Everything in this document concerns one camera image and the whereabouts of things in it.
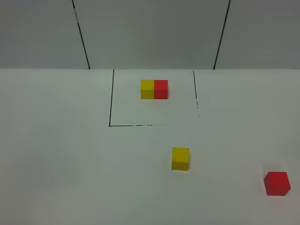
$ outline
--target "white wall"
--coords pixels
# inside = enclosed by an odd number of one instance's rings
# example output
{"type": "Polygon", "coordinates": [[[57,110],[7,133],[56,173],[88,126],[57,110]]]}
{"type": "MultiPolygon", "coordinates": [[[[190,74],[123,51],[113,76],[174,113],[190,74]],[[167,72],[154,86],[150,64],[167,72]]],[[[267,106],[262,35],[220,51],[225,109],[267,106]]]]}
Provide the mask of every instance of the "white wall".
{"type": "Polygon", "coordinates": [[[227,0],[75,0],[91,68],[213,68],[227,0]]]}
{"type": "Polygon", "coordinates": [[[232,0],[216,68],[300,68],[300,1],[232,0]]]}
{"type": "Polygon", "coordinates": [[[71,0],[2,0],[0,68],[87,68],[71,0]]]}

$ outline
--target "red block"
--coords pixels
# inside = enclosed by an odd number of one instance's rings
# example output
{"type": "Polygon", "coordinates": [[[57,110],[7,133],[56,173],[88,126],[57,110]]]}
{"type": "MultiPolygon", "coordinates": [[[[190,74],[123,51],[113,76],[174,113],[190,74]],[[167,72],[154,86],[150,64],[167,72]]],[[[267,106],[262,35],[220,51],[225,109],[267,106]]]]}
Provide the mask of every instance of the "red block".
{"type": "Polygon", "coordinates": [[[168,99],[168,81],[154,80],[154,98],[168,99]]]}
{"type": "Polygon", "coordinates": [[[267,195],[284,196],[291,189],[286,172],[268,172],[263,182],[267,195]]]}

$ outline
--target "white table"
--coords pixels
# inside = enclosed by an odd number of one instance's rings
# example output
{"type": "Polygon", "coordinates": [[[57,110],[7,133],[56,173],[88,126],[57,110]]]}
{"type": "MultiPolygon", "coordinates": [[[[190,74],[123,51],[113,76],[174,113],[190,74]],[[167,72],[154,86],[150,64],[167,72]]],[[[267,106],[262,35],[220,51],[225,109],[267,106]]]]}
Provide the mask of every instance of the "white table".
{"type": "MultiPolygon", "coordinates": [[[[188,119],[109,127],[112,70],[0,70],[0,224],[299,224],[300,72],[174,73],[188,119]],[[171,171],[174,146],[188,172],[171,171]],[[288,173],[286,196],[266,195],[268,170],[288,173]]],[[[117,77],[112,110],[121,90],[137,101],[117,77]]]]}

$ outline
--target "yellow block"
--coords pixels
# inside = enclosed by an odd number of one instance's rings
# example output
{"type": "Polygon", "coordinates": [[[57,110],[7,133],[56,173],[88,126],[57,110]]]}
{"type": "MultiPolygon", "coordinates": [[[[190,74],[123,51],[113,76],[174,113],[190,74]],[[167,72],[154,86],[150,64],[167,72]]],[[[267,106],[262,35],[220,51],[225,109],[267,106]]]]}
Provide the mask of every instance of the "yellow block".
{"type": "Polygon", "coordinates": [[[172,170],[184,170],[189,168],[189,149],[173,147],[172,170]]]}
{"type": "Polygon", "coordinates": [[[154,99],[154,80],[141,80],[141,98],[154,99]]]}

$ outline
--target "wooden block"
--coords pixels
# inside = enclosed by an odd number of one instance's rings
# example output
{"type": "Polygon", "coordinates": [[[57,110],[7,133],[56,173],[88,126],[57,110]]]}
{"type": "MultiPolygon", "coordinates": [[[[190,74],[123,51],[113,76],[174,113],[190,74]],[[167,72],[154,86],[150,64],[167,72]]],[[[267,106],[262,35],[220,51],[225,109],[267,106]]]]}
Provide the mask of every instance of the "wooden block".
{"type": "Polygon", "coordinates": [[[155,80],[154,81],[154,98],[168,99],[168,81],[155,80]]]}
{"type": "Polygon", "coordinates": [[[154,99],[154,80],[141,80],[141,99],[154,99]]]}
{"type": "Polygon", "coordinates": [[[268,172],[263,182],[267,195],[284,196],[291,189],[286,172],[268,172]]]}
{"type": "Polygon", "coordinates": [[[173,147],[172,153],[172,170],[189,169],[189,149],[173,147]]]}

